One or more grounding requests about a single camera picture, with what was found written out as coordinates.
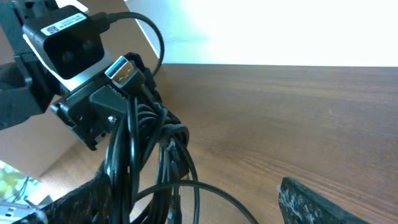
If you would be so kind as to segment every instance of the black plastic housing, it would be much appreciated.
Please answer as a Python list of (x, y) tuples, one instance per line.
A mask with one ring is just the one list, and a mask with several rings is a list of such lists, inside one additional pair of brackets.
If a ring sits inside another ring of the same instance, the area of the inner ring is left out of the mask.
[(74, 6), (28, 20), (22, 30), (47, 66), (66, 80), (104, 57), (98, 28)]

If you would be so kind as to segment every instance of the white label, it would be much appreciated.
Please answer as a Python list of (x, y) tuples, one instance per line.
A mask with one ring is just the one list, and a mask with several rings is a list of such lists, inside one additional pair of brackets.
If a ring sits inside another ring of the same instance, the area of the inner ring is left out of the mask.
[(42, 33), (45, 35), (52, 35), (57, 32), (60, 32), (63, 29), (66, 29), (80, 21), (83, 21), (85, 19), (86, 19), (86, 16), (79, 12), (73, 16), (70, 16), (66, 19), (62, 19), (61, 21), (58, 21), (58, 22), (51, 24), (47, 27), (44, 27), (40, 31), (42, 31)]

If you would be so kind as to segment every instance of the wood grain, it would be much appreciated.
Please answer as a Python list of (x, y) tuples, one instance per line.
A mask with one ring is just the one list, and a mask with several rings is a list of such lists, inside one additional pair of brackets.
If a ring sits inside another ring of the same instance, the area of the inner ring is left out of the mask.
[[(260, 223), (283, 223), (277, 187), (292, 176), (371, 223), (398, 223), (396, 68), (165, 65), (156, 81), (190, 130), (201, 181), (234, 195)], [(81, 143), (42, 180), (66, 191), (89, 180), (104, 156)], [(154, 183), (152, 156), (141, 187)], [(184, 188), (184, 223), (193, 191)], [(145, 206), (140, 203), (139, 212)], [(200, 223), (247, 223), (201, 191)]]

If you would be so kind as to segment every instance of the brown panel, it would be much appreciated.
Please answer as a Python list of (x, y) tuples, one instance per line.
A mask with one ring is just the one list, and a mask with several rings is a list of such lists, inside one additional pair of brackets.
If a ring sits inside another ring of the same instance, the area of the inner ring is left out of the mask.
[[(371, 223), (397, 223), (397, 71), (165, 65), (157, 84), (164, 105), (190, 130), (199, 179), (234, 195), (260, 223), (282, 223), (277, 186), (287, 175)], [(91, 178), (104, 149), (82, 148), (42, 180), (67, 191)], [(154, 183), (155, 157), (143, 187)], [(190, 223), (192, 190), (183, 189), (183, 198)], [(201, 198), (201, 223), (245, 223), (224, 200)]]

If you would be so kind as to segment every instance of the screw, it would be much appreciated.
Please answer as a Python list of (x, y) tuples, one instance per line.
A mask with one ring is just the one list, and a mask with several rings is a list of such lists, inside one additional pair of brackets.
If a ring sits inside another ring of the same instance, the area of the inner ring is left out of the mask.
[(118, 120), (117, 117), (115, 117), (115, 116), (113, 116), (113, 115), (108, 116), (108, 121), (109, 121), (111, 124), (115, 124), (117, 120)]

